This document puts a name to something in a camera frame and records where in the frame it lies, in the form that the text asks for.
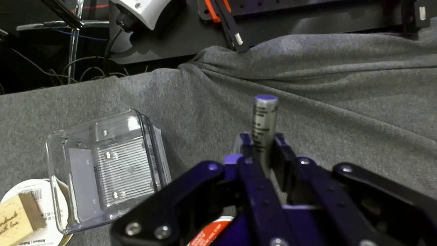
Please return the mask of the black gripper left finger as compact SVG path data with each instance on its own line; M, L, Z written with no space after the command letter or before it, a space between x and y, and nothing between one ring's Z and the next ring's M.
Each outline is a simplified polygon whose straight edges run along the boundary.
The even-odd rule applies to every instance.
M206 161L134 207L109 232L112 246L187 246L224 210L236 218L221 246L272 246L285 241L285 217L258 163L255 143L239 136L239 154L224 165Z

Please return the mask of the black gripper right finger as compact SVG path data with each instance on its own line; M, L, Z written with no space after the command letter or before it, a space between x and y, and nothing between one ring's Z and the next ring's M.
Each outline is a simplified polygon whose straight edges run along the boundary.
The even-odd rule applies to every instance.
M347 162L328 172L298 158L283 135L272 170L287 204L319 210L339 246L437 246L437 202L426 195Z

